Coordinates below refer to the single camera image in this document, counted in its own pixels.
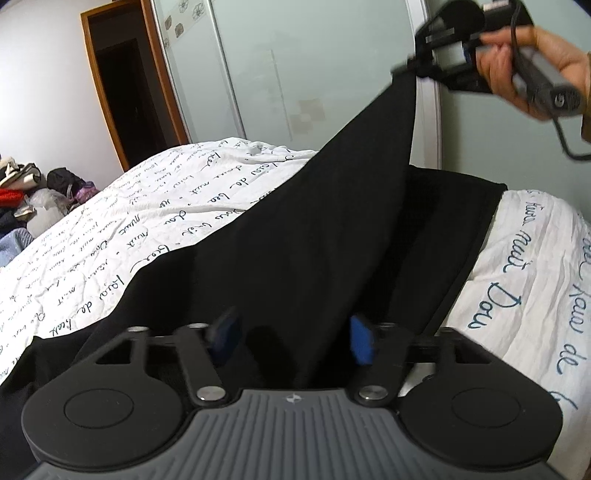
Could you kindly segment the blue blanket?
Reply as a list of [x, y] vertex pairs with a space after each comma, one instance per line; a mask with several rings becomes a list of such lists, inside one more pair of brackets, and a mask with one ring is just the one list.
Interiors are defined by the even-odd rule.
[[0, 267], [6, 267], [32, 242], [34, 237], [26, 228], [17, 228], [0, 239]]

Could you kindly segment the wooden door frame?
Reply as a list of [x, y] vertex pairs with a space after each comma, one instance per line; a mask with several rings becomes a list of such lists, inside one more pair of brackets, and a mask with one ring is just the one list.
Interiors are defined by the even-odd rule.
[[189, 142], [150, 1], [80, 14], [99, 105], [124, 171]]

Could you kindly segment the black pants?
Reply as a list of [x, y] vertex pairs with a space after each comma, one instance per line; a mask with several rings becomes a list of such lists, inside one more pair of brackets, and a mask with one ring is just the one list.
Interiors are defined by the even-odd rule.
[[502, 183], [411, 164], [416, 81], [401, 75], [293, 177], [197, 244], [141, 268], [92, 325], [35, 340], [1, 387], [1, 475], [35, 463], [21, 430], [27, 399], [132, 326], [168, 335], [229, 311], [238, 345], [225, 385], [356, 384], [349, 323], [434, 332], [479, 255]]

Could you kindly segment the pile of clothes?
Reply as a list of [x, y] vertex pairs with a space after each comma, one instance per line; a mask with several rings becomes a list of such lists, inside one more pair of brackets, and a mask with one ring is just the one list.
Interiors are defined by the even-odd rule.
[[99, 193], [93, 182], [64, 167], [43, 174], [35, 164], [19, 164], [12, 157], [1, 159], [1, 188], [25, 194], [16, 209], [1, 209], [1, 238], [26, 228], [35, 239]]

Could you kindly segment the red knit garment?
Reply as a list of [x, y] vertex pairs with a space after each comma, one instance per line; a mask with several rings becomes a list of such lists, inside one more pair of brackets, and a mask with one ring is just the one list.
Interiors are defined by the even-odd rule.
[[12, 189], [0, 189], [0, 208], [1, 209], [16, 209], [24, 200], [25, 194], [23, 191]]

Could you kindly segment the frosted glass wardrobe door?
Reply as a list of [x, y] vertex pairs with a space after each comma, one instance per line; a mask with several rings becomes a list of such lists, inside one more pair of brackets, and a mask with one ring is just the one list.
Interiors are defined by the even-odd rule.
[[415, 50], [423, 1], [153, 1], [191, 142], [322, 148]]

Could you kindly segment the white script-print bed sheet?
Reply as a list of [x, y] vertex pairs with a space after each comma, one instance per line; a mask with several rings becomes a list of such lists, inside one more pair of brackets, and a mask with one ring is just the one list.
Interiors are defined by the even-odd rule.
[[[238, 138], [175, 147], [116, 179], [1, 267], [1, 374], [37, 338], [101, 320], [135, 273], [238, 217], [311, 151]], [[446, 323], [549, 389], [564, 413], [551, 464], [590, 462], [590, 226], [562, 199], [510, 190]]]

